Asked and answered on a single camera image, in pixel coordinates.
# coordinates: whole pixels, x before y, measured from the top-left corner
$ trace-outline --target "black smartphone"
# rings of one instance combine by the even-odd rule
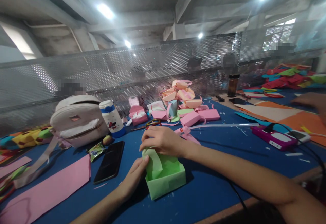
[[[125,146],[124,141],[111,144],[102,160],[102,163],[96,173],[94,184],[99,184],[114,178],[118,175],[121,157]]]
[[[254,105],[252,103],[249,103],[248,101],[245,101],[243,99],[240,98],[231,98],[229,99],[229,101],[233,104],[242,104],[242,105]]]

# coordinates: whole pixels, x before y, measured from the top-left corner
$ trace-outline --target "pink paper sheet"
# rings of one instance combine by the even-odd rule
[[[30,224],[89,181],[89,154],[12,199],[0,223]]]
[[[25,156],[7,166],[0,167],[0,178],[4,177],[5,175],[8,175],[9,173],[12,173],[13,171],[17,170],[19,167],[27,164],[30,161],[32,160]]]

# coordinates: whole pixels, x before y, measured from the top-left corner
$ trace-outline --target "white water bottle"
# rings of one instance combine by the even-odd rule
[[[126,134],[126,129],[123,126],[119,112],[112,101],[107,100],[100,103],[99,108],[113,137],[119,138]]]

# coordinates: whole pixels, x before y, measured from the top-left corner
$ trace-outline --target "metal mesh fence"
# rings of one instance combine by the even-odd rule
[[[201,40],[1,63],[0,136],[48,123],[57,103],[73,94],[87,92],[100,100],[112,100],[120,115],[127,116],[129,97],[137,96],[145,107],[160,100],[160,92],[175,79],[191,80],[195,93],[212,96],[226,90],[230,73],[241,73],[240,86],[247,87],[262,83],[260,76],[278,63],[311,64],[320,55],[320,43],[309,52],[297,47],[299,40],[307,42],[299,37],[308,34],[292,35],[293,43],[287,40],[282,45],[283,34],[278,42],[269,37],[276,31],[264,28]],[[281,48],[273,49],[272,44],[277,43]]]

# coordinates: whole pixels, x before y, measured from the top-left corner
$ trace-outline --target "plastic tube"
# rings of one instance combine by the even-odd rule
[[[239,123],[239,124],[205,124],[194,127],[189,127],[189,129],[195,129],[200,127],[242,127],[242,126],[259,126],[259,123]]]

